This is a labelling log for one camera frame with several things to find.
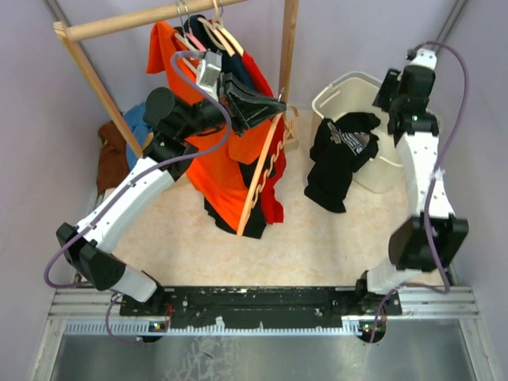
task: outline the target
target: black garment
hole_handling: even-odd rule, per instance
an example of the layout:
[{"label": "black garment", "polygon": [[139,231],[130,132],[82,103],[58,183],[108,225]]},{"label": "black garment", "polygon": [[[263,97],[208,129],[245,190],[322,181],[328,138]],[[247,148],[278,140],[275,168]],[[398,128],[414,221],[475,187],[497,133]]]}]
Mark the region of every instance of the black garment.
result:
[{"label": "black garment", "polygon": [[324,119],[310,149],[316,162],[305,195],[334,213],[344,213],[344,199],[358,171],[378,153],[378,137],[370,133],[380,123],[374,114],[349,113],[337,122]]},{"label": "black garment", "polygon": [[190,16],[188,21],[185,21],[183,28],[185,28],[186,32],[189,31],[189,23],[192,28],[192,34],[203,44],[203,46],[212,52],[220,52],[222,54],[222,72],[233,73],[235,78],[239,79],[245,86],[250,89],[255,90],[256,86],[252,81],[250,75],[248,74],[247,69],[241,62],[241,57],[238,53],[229,56],[229,54],[225,50],[219,49],[212,42],[208,33],[205,30],[205,27],[201,22],[198,21],[199,18],[205,18],[201,14],[195,14],[194,16]]},{"label": "black garment", "polygon": [[[222,54],[222,72],[225,74],[233,73],[233,75],[240,80],[245,86],[256,90],[256,86],[252,81],[247,69],[241,61],[240,55],[235,53],[233,56],[229,56],[226,51],[220,50],[212,42],[208,33],[206,33],[203,24],[198,21],[199,18],[205,18],[201,14],[190,16],[185,22],[184,28],[188,32],[189,24],[192,28],[192,33],[195,37],[203,44],[203,46],[212,52],[220,52]],[[238,163],[240,167],[241,177],[244,181],[244,185],[249,188],[254,171],[256,170],[257,160],[254,160],[250,164]],[[265,167],[269,167],[269,160],[265,163]],[[205,210],[208,214],[215,219],[215,225],[228,233],[236,234],[235,230],[229,226],[220,214],[211,206],[211,204],[205,198]],[[257,202],[254,208],[251,210],[251,214],[248,218],[247,224],[244,229],[244,236],[251,238],[261,238],[263,235],[264,228],[267,223],[264,219],[263,211],[261,210],[261,202]]]}]

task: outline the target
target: black t-shirt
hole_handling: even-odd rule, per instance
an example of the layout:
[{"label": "black t-shirt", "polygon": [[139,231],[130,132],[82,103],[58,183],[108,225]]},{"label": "black t-shirt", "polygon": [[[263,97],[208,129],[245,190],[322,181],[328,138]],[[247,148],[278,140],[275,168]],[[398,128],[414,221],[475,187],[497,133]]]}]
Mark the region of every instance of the black t-shirt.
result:
[{"label": "black t-shirt", "polygon": [[349,113],[337,122],[324,119],[310,149],[315,161],[305,195],[323,208],[344,213],[352,174],[378,153],[378,137],[370,133],[380,123],[374,114]]}]

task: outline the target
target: wooden rod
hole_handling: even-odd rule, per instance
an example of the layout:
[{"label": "wooden rod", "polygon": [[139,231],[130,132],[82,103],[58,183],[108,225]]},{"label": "wooden rod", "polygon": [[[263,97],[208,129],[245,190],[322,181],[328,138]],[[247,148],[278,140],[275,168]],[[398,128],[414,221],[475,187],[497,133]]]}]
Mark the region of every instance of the wooden rod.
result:
[{"label": "wooden rod", "polygon": [[110,115],[111,120],[117,126],[118,131],[120,131],[121,135],[124,137],[125,141],[130,146],[130,148],[133,149],[136,156],[141,157],[142,154],[141,146],[139,145],[129,126],[125,122],[125,119],[120,114],[120,111],[118,110],[113,99],[110,97],[110,94],[102,84],[101,79],[98,77],[97,73],[92,67],[92,64],[90,63],[87,56],[81,49],[79,43],[71,42],[67,38],[67,32],[69,29],[62,21],[56,22],[53,26],[55,28],[55,32],[56,35],[58,36],[58,39],[76,62],[76,65],[78,66],[79,70],[83,73],[83,76],[87,79],[88,83],[90,84],[90,87],[94,90],[99,101],[101,101],[102,105]]},{"label": "wooden rod", "polygon": [[[222,0],[223,6],[229,6],[245,0]],[[214,7],[212,0],[190,0],[187,1],[189,13],[202,12]],[[186,14],[183,7],[180,8],[182,15]],[[105,36],[122,30],[136,28],[137,26],[153,24],[154,22],[178,17],[178,6],[175,2],[166,6],[157,6],[149,10],[126,13],[120,16],[105,18],[102,20],[75,25],[67,29],[67,38],[70,41],[81,41],[88,38]]]},{"label": "wooden rod", "polygon": [[294,35],[298,16],[298,0],[285,0],[283,21],[283,46],[280,53],[279,94],[284,89],[282,100],[287,102],[291,64],[293,63]]}]

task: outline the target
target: metal floor panel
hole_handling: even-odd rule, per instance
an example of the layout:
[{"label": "metal floor panel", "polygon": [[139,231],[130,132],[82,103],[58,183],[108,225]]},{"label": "metal floor panel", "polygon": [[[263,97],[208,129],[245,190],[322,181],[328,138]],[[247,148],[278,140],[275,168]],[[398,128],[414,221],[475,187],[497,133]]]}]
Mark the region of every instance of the metal floor panel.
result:
[{"label": "metal floor panel", "polygon": [[474,380],[458,321],[389,321],[374,345],[355,337],[164,337],[123,346],[64,335],[53,381]]}]

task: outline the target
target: printed graphic on shirt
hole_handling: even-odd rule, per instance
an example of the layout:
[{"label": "printed graphic on shirt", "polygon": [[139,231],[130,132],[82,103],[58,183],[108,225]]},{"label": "printed graphic on shirt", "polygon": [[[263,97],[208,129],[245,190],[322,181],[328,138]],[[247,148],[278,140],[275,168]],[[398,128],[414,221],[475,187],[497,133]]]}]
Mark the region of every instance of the printed graphic on shirt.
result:
[{"label": "printed graphic on shirt", "polygon": [[335,144],[344,142],[355,156],[367,147],[370,137],[366,133],[343,133],[331,121],[328,122],[328,128],[331,133],[330,140]]}]

